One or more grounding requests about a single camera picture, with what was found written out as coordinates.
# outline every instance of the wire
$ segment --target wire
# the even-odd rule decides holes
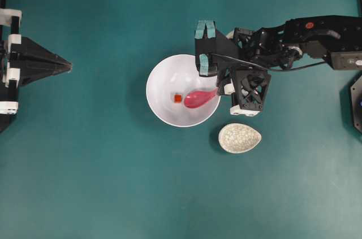
[[[222,57],[222,58],[227,58],[227,59],[229,59],[229,60],[238,62],[238,63],[240,63],[240,64],[245,64],[245,65],[257,67],[257,68],[260,68],[260,69],[264,69],[264,70],[266,70],[266,71],[274,71],[274,72],[298,71],[298,70],[300,70],[300,69],[305,69],[305,68],[310,68],[310,67],[314,67],[314,66],[326,64],[326,62],[323,61],[323,62],[318,62],[318,63],[314,63],[314,64],[305,65],[305,66],[298,67],[298,68],[273,69],[273,68],[266,68],[266,67],[263,67],[263,66],[261,66],[261,65],[258,65],[258,64],[249,62],[249,61],[239,60],[239,59],[236,59],[236,58],[234,58],[234,57],[228,57],[227,55],[222,55],[222,54],[211,54],[211,55],[215,55],[215,56],[217,56],[217,57]]]

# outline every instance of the green tabletop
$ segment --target green tabletop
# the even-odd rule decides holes
[[[361,238],[362,145],[351,125],[355,71],[271,73],[262,114],[230,98],[193,128],[156,118],[155,64],[193,54],[212,19],[227,33],[291,18],[358,16],[357,0],[7,0],[21,33],[74,64],[20,91],[0,135],[0,238]],[[314,62],[304,58],[298,65]],[[230,122],[260,131],[231,155]]]

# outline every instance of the spoon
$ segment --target spoon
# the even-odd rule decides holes
[[[187,94],[184,104],[187,108],[198,108],[217,95],[217,88],[212,91],[194,91]]]

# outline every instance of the white bowl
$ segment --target white bowl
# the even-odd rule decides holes
[[[213,90],[216,76],[200,77],[195,56],[178,54],[159,62],[150,73],[146,84],[148,105],[163,122],[176,127],[191,127],[208,119],[216,110],[220,96],[203,106],[190,109],[183,102],[174,103],[174,95],[185,96],[193,90]]]

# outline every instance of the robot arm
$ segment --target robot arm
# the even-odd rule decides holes
[[[320,16],[292,19],[258,31],[235,28],[224,36],[213,21],[200,21],[195,32],[200,76],[217,76],[219,95],[230,95],[232,115],[262,111],[271,76],[327,63],[334,70],[362,68],[362,18]],[[322,62],[293,68],[303,54]]]
[[[0,8],[0,25],[11,27],[0,44],[0,132],[15,119],[19,87],[68,72],[72,64],[19,34],[21,11]]]

